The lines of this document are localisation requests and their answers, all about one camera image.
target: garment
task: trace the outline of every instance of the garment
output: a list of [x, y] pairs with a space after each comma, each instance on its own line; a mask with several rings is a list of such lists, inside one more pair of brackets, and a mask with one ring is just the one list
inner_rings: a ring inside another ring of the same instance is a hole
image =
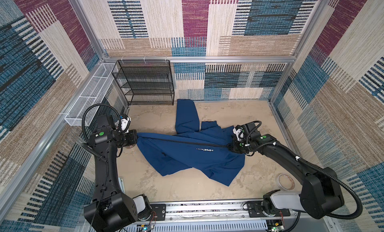
[[137, 133], [137, 146], [162, 176], [194, 167], [210, 179], [229, 186], [245, 161], [244, 154], [230, 152], [226, 147], [232, 142], [233, 126], [222, 129], [216, 121], [202, 122], [199, 131], [199, 125], [194, 102], [178, 99], [175, 125], [177, 134]]

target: black mesh organizer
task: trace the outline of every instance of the black mesh organizer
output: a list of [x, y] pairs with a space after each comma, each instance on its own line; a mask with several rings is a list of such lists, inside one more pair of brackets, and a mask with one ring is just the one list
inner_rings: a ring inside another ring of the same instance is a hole
[[119, 60], [112, 72], [130, 105], [173, 105], [168, 60]]

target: wire rack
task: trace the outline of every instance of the wire rack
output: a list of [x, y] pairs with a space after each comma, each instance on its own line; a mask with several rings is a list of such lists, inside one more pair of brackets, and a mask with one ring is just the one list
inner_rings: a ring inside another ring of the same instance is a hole
[[[116, 68], [115, 64], [103, 63], [89, 80], [80, 96], [71, 107], [69, 113], [65, 116], [65, 121], [70, 126], [81, 126], [81, 119], [84, 111], [93, 104], [98, 104], [103, 101], [108, 88], [110, 87], [113, 76], [112, 71]], [[89, 126], [93, 117], [97, 112], [98, 107], [91, 109], [85, 119], [85, 125]]]
[[112, 75], [130, 105], [173, 105], [175, 90], [167, 60], [119, 60]]

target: white printed logo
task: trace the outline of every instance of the white printed logo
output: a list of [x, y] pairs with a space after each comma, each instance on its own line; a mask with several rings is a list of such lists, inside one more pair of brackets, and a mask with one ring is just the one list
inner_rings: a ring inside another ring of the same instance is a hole
[[209, 152], [213, 152], [214, 150], [213, 149], [209, 149], [209, 148], [196, 148], [197, 150], [203, 150], [203, 151], [209, 151]]

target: white mesh basket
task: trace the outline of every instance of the white mesh basket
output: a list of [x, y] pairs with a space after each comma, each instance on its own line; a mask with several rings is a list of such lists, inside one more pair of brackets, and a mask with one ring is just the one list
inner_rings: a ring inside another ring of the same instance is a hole
[[[80, 96], [76, 99], [68, 114], [65, 116], [65, 121], [71, 126], [81, 126], [81, 118], [84, 111], [93, 104], [99, 104], [103, 101], [109, 86], [113, 81], [112, 71], [117, 68], [115, 64], [103, 63], [92, 76]], [[89, 126], [93, 117], [97, 112], [98, 107], [91, 109], [85, 119], [85, 126]]]

